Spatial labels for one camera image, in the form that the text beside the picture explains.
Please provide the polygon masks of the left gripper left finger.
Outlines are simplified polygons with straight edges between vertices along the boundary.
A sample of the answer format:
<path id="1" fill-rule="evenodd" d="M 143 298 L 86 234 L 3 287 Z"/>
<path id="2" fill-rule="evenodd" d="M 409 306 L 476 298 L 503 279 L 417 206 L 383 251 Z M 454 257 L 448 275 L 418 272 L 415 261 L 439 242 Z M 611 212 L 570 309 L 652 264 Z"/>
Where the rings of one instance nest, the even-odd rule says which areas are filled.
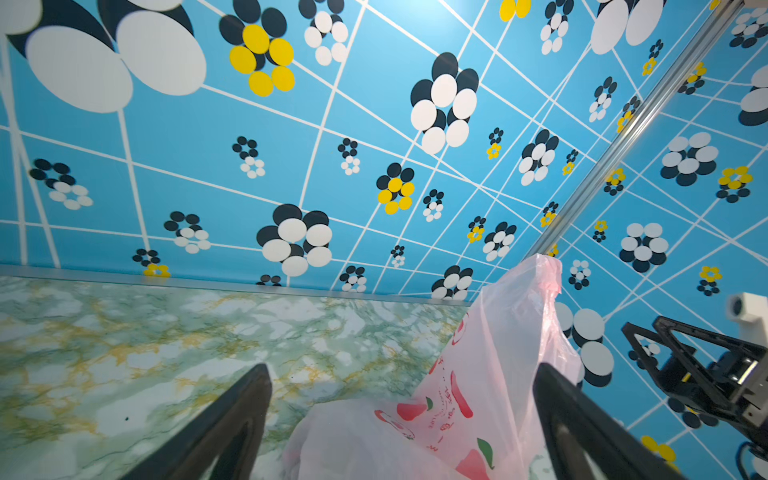
<path id="1" fill-rule="evenodd" d="M 125 479 L 248 479 L 264 434 L 272 383 L 257 364 Z"/>

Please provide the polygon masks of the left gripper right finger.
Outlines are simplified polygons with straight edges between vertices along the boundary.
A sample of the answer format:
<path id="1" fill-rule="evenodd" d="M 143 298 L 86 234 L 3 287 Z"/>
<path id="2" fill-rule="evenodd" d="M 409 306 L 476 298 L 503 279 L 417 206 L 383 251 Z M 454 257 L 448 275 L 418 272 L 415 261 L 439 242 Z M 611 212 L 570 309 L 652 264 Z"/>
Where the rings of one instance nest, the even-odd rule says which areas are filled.
<path id="1" fill-rule="evenodd" d="M 552 365 L 538 366 L 532 392 L 558 479 L 683 477 L 626 432 Z"/>

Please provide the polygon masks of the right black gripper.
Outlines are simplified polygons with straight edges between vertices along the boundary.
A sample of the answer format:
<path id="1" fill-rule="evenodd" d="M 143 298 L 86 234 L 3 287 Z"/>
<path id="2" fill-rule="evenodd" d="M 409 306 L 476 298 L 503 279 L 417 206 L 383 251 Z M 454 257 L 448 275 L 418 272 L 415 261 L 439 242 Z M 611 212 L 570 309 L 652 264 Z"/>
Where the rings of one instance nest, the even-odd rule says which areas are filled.
<path id="1" fill-rule="evenodd" d="M 664 393 L 718 415 L 755 444 L 767 443 L 767 349 L 659 316 L 621 329 L 634 359 Z M 664 364 L 642 340 L 669 351 Z"/>

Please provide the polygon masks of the pink plastic bag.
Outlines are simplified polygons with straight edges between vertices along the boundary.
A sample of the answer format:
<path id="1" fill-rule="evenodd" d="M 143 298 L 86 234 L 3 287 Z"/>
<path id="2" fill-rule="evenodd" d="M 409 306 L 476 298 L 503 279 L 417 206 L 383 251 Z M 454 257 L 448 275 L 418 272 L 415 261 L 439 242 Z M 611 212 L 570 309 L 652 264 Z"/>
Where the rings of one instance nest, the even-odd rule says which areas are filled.
<path id="1" fill-rule="evenodd" d="M 534 255 L 484 287 L 407 399 L 313 406 L 283 454 L 290 479 L 524 479 L 543 450 L 538 367 L 576 381 L 556 314 L 559 260 Z"/>

